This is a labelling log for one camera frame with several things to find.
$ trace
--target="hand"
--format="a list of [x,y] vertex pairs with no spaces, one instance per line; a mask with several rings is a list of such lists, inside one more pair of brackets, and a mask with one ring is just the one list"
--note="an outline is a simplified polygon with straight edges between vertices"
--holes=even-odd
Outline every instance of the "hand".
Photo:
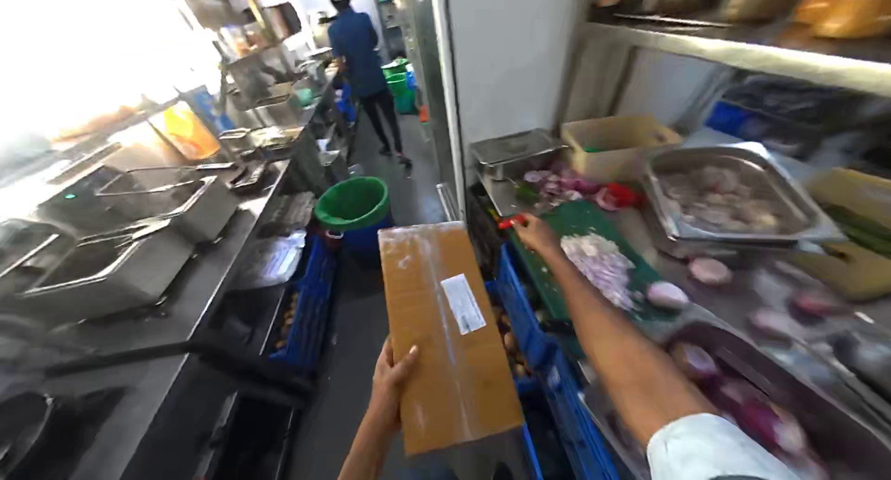
[[393,344],[389,337],[384,341],[381,356],[374,367],[372,400],[368,404],[368,417],[373,417],[391,431],[399,429],[399,401],[402,386],[418,359],[418,347],[412,346],[402,360],[394,363]]
[[563,252],[560,247],[560,238],[551,229],[551,225],[534,215],[523,215],[526,217],[525,226],[518,221],[513,223],[513,228],[517,230],[517,235],[523,245],[539,253],[542,257],[560,255]]

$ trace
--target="green bucket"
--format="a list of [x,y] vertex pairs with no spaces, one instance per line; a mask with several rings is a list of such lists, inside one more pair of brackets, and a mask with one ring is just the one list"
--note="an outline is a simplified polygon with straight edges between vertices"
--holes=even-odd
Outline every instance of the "green bucket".
[[387,76],[387,87],[389,87],[390,93],[394,96],[403,96],[412,91],[411,88],[408,87],[405,73]]
[[408,59],[396,59],[390,64],[384,64],[381,66],[381,69],[384,70],[384,76],[389,78],[390,76],[394,76],[396,74],[403,74],[407,71],[406,66],[408,65]]
[[389,190],[382,179],[356,177],[325,191],[316,204],[316,217],[328,229],[350,231],[371,227],[389,215]]
[[393,101],[399,114],[414,114],[417,111],[414,106],[414,92],[411,90],[406,94],[393,96]]

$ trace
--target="bottle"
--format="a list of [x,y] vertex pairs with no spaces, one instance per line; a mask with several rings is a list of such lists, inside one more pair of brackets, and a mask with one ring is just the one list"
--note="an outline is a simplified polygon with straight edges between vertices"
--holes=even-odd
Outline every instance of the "bottle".
[[219,151],[217,138],[187,103],[177,103],[164,110],[161,116],[161,132],[188,160],[204,160]]

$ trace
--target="cardboard box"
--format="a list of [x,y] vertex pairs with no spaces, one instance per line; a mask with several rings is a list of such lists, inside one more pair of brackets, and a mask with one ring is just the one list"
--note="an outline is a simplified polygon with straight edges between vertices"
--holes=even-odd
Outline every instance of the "cardboard box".
[[650,114],[571,121],[561,127],[567,162],[597,182],[632,181],[640,148],[681,144],[682,138]]
[[406,454],[523,424],[517,390],[463,222],[382,229],[381,266],[396,359],[418,366],[400,409]]

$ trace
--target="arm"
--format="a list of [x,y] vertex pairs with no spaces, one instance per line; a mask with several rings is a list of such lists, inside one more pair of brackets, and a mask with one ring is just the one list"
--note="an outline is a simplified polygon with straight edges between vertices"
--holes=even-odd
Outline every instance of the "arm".
[[412,346],[398,363],[393,362],[393,346],[389,337],[374,368],[372,399],[355,433],[353,446],[340,468],[338,480],[373,480],[381,473],[390,439],[399,429],[399,399],[402,382],[418,358],[418,347]]
[[515,226],[563,290],[579,343],[628,429],[643,447],[663,426],[694,414],[715,414],[711,403],[659,346],[643,336],[563,253],[548,224],[529,217]]

